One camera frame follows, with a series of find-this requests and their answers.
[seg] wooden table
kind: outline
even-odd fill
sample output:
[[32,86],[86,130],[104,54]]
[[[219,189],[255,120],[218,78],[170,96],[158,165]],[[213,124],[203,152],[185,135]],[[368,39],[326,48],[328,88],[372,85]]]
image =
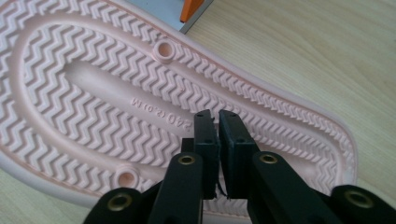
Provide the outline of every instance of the wooden table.
[[[396,2],[217,0],[187,36],[338,115],[359,150],[358,186],[396,207]],[[0,171],[0,223],[81,223],[89,209]]]

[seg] orange object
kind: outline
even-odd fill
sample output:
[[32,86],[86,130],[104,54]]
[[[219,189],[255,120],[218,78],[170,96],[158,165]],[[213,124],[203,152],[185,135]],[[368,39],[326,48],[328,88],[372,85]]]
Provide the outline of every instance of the orange object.
[[183,9],[181,10],[180,20],[186,22],[203,2],[204,0],[185,0]]

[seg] bolt hole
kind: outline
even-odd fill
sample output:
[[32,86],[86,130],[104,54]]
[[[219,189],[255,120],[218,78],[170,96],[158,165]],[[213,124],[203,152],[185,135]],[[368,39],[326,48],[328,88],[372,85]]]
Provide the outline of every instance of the bolt hole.
[[180,162],[183,165],[190,165],[195,162],[195,158],[192,156],[182,156],[178,159],[178,162]]
[[132,197],[126,193],[118,193],[107,203],[107,208],[113,212],[119,212],[127,208],[132,203]]
[[350,203],[361,208],[371,208],[374,206],[373,200],[371,200],[367,195],[356,190],[346,191],[345,197]]
[[123,173],[119,176],[119,185],[122,188],[131,187],[134,183],[134,176],[130,173]]
[[264,154],[264,155],[260,156],[260,160],[262,162],[267,163],[267,164],[277,163],[277,158],[275,156],[273,156],[273,155],[270,155],[270,154]]
[[163,42],[158,46],[158,53],[164,58],[168,58],[172,56],[173,49],[169,43]]

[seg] flip-flop sole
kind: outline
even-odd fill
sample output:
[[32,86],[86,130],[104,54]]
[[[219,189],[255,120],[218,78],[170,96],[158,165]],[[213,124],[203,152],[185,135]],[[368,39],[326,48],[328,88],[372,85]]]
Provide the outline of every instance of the flip-flop sole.
[[[0,12],[0,166],[93,205],[163,178],[192,116],[240,115],[261,149],[324,193],[356,181],[347,128],[326,111],[224,62],[141,10],[99,1],[12,1]],[[247,216],[246,202],[205,202]]]

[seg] rubber sole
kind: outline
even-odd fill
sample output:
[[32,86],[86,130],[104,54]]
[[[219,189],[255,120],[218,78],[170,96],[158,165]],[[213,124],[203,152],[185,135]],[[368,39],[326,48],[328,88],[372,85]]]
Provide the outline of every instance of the rubber sole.
[[[24,183],[92,206],[145,190],[193,137],[192,116],[240,115],[261,149],[324,193],[356,182],[339,119],[224,62],[137,8],[99,1],[9,2],[0,12],[0,162]],[[248,215],[246,202],[205,202]]]

